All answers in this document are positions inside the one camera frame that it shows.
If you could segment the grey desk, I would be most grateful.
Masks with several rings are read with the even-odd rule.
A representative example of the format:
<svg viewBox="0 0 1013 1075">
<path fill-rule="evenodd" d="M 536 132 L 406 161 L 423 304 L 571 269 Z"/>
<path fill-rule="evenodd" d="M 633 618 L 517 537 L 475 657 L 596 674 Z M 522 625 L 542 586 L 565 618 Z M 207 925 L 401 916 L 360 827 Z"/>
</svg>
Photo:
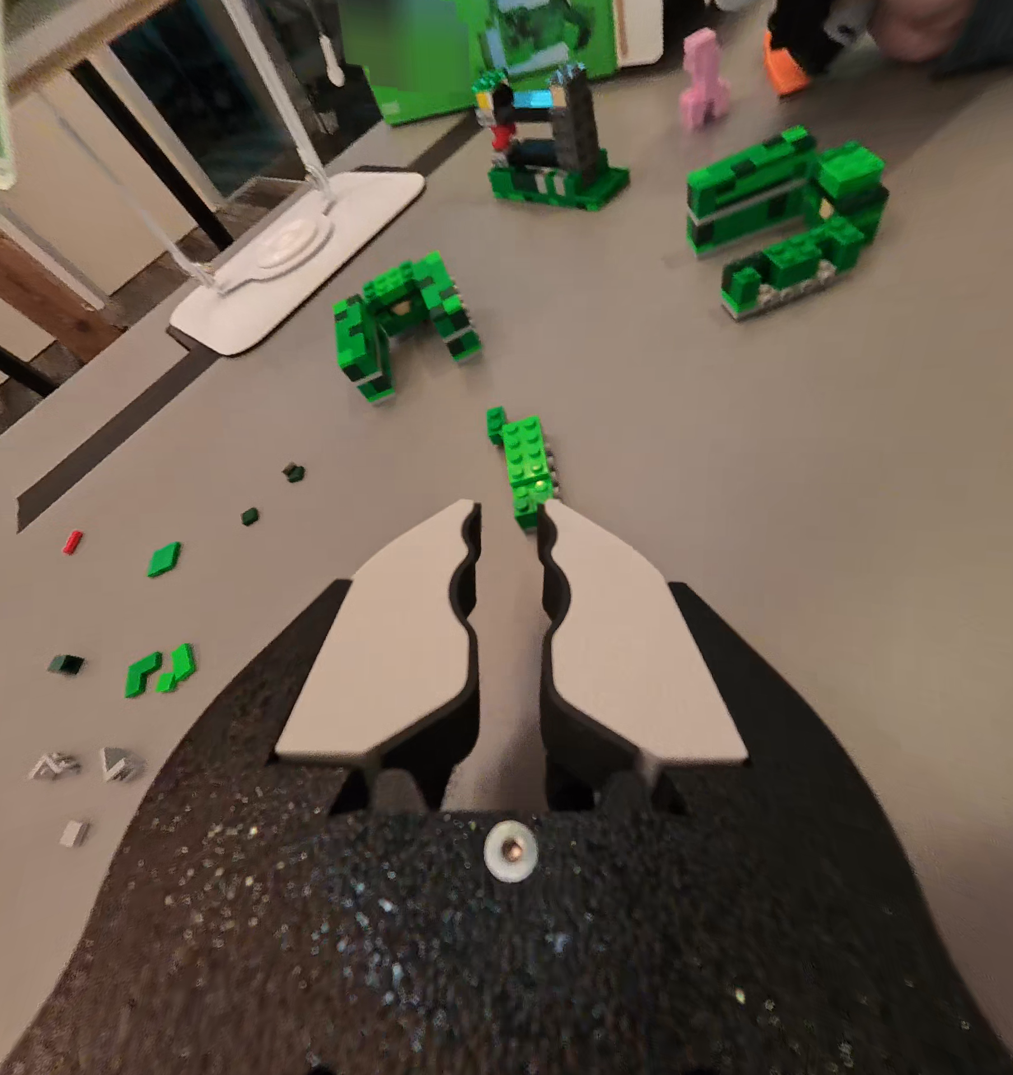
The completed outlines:
<svg viewBox="0 0 1013 1075">
<path fill-rule="evenodd" d="M 604 211 L 496 201 L 488 139 L 468 141 L 258 350 L 218 359 L 22 533 L 18 496 L 187 355 L 165 330 L 177 297 L 0 438 L 0 1065 L 192 721 L 328 584 L 458 499 L 483 504 L 482 723 L 445 804 L 538 807 L 546 618 L 484 433 L 496 403 L 546 422 L 568 507 L 689 584 L 829 725 L 1013 1052 L 1013 71 L 861 64 L 777 104 L 762 22 L 732 26 L 713 130 L 681 132 L 680 71 L 600 88 L 632 171 Z M 890 204 L 846 281 L 737 325 L 717 259 L 687 249 L 686 175 L 793 123 L 884 157 Z M 457 364 L 420 326 L 393 340 L 393 397 L 368 403 L 333 307 L 429 250 L 483 350 Z M 177 567 L 148 578 L 174 541 Z M 157 693 L 182 643 L 197 671 Z M 49 673 L 57 653 L 82 671 Z M 143 774 L 105 784 L 104 746 Z M 81 772 L 29 782 L 53 751 Z M 90 829 L 66 849 L 73 819 Z"/>
</svg>

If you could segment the person's right hand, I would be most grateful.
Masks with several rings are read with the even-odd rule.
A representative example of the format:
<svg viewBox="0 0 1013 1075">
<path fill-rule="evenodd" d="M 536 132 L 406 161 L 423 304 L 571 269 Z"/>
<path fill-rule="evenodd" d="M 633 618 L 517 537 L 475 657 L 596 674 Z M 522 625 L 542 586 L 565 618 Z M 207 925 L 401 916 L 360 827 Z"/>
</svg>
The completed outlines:
<svg viewBox="0 0 1013 1075">
<path fill-rule="evenodd" d="M 878 1 L 867 28 L 887 58 L 921 63 L 956 43 L 975 1 Z"/>
</svg>

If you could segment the small green brick assembly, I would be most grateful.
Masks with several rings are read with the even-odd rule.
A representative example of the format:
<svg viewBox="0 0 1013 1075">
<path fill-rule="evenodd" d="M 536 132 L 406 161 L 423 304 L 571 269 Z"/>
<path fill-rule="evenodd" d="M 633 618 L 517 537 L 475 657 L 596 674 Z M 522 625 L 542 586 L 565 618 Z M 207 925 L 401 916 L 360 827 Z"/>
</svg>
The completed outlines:
<svg viewBox="0 0 1013 1075">
<path fill-rule="evenodd" d="M 540 416 L 511 422 L 507 410 L 495 406 L 486 411 L 486 433 L 503 452 L 515 521 L 526 532 L 536 531 L 540 505 L 562 496 Z"/>
</svg>

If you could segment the pink pig figure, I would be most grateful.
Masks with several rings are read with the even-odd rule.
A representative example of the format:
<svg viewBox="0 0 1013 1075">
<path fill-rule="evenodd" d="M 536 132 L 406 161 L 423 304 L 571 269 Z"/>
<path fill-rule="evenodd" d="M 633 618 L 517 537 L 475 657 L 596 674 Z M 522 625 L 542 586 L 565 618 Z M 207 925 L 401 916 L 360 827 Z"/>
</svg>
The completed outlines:
<svg viewBox="0 0 1013 1075">
<path fill-rule="evenodd" d="M 730 88 L 720 75 L 720 45 L 714 29 L 687 35 L 683 49 L 689 86 L 680 95 L 679 113 L 686 130 L 698 130 L 728 114 Z"/>
</svg>

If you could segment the white booklet stand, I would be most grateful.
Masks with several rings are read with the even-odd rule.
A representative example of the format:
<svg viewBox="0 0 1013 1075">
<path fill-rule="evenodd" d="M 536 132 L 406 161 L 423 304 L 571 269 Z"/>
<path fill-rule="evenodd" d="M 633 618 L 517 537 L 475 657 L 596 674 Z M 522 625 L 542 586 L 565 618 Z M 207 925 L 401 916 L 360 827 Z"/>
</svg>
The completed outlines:
<svg viewBox="0 0 1013 1075">
<path fill-rule="evenodd" d="M 383 232 L 424 190 L 414 171 L 349 171 L 333 176 L 306 131 L 284 82 L 282 48 L 271 47 L 252 2 L 224 2 L 305 172 L 305 183 L 281 216 L 219 264 L 196 262 L 179 249 L 149 210 L 52 103 L 65 134 L 106 177 L 194 284 L 169 321 L 170 332 L 222 357 L 249 352 L 270 335 L 353 257 Z"/>
</svg>

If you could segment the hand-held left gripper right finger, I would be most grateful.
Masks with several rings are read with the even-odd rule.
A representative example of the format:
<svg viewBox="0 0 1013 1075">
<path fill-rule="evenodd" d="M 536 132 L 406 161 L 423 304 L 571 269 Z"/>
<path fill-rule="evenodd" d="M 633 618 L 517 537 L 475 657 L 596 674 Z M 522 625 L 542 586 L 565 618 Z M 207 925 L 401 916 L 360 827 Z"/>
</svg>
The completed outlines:
<svg viewBox="0 0 1013 1075">
<path fill-rule="evenodd" d="M 668 772 L 750 751 L 670 583 L 559 500 L 539 508 L 540 739 L 551 808 L 593 808 L 619 775 L 658 799 Z"/>
</svg>

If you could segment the wooden post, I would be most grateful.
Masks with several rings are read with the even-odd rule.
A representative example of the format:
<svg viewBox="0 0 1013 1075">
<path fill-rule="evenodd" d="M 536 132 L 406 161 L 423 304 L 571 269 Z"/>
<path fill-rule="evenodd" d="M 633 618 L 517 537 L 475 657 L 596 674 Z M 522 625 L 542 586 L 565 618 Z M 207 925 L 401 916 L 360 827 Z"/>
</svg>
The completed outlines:
<svg viewBox="0 0 1013 1075">
<path fill-rule="evenodd" d="M 83 363 L 105 352 L 124 332 L 1 228 L 0 299 Z"/>
</svg>

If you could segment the black tape strip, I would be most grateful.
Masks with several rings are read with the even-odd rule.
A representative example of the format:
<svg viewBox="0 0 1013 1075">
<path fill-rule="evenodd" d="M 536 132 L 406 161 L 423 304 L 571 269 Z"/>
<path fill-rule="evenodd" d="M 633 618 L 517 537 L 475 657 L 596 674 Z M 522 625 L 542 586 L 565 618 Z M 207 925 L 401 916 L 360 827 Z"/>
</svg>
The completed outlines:
<svg viewBox="0 0 1013 1075">
<path fill-rule="evenodd" d="M 219 355 L 201 346 L 186 356 L 157 381 L 86 438 L 48 472 L 17 498 L 16 532 L 22 533 L 54 504 L 84 479 L 113 452 L 133 438 L 177 398 L 192 382 L 202 376 L 219 359 Z"/>
</svg>

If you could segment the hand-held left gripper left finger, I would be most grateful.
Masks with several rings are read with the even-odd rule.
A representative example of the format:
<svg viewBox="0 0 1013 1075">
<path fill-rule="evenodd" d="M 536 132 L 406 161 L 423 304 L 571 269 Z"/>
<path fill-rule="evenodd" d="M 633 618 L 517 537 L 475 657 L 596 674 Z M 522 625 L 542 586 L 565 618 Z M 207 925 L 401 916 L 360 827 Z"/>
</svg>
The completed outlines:
<svg viewBox="0 0 1013 1075">
<path fill-rule="evenodd" d="M 480 725 L 482 505 L 457 500 L 352 576 L 275 744 L 279 761 L 404 771 L 439 808 Z"/>
</svg>

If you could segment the green toy box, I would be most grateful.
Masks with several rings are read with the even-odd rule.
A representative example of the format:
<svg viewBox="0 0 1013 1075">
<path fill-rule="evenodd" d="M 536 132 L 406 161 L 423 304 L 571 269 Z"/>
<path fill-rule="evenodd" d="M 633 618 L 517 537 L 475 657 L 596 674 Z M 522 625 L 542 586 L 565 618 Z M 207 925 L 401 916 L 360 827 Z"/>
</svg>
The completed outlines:
<svg viewBox="0 0 1013 1075">
<path fill-rule="evenodd" d="M 534 90 L 566 63 L 591 80 L 619 68 L 609 1 L 341 2 L 339 13 L 346 58 L 391 126 L 472 109 L 493 70 Z"/>
</svg>

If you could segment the green arch brick build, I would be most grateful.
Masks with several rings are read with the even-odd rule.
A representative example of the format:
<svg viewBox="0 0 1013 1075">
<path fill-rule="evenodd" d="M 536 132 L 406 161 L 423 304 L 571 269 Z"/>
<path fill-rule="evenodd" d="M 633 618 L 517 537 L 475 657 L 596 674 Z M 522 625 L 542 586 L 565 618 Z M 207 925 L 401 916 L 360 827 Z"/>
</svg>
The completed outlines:
<svg viewBox="0 0 1013 1075">
<path fill-rule="evenodd" d="M 483 342 L 442 254 L 429 250 L 363 283 L 333 307 L 338 369 L 371 404 L 394 395 L 391 343 L 430 325 L 452 361 L 469 361 Z"/>
</svg>

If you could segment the grey and green tower build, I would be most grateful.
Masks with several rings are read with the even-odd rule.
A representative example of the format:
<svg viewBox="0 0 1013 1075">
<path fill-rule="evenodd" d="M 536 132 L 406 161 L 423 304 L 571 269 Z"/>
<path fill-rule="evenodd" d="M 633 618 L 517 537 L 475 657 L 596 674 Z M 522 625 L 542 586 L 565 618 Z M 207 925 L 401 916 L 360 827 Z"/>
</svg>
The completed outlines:
<svg viewBox="0 0 1013 1075">
<path fill-rule="evenodd" d="M 472 89 L 477 124 L 491 137 L 497 199 L 598 211 L 630 185 L 630 170 L 611 164 L 600 144 L 583 64 L 560 66 L 536 90 L 517 90 L 493 69 Z"/>
</svg>

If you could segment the large green brick build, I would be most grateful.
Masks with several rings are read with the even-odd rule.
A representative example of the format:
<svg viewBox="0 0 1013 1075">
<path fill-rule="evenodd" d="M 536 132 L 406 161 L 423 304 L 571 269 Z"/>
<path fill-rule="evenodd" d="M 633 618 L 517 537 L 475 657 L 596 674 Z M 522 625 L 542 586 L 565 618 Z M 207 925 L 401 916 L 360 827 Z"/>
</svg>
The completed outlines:
<svg viewBox="0 0 1013 1075">
<path fill-rule="evenodd" d="M 722 267 L 720 303 L 732 319 L 767 315 L 848 275 L 885 215 L 885 170 L 860 142 L 822 149 L 795 126 L 691 172 L 687 238 L 698 257 L 801 226 Z"/>
</svg>

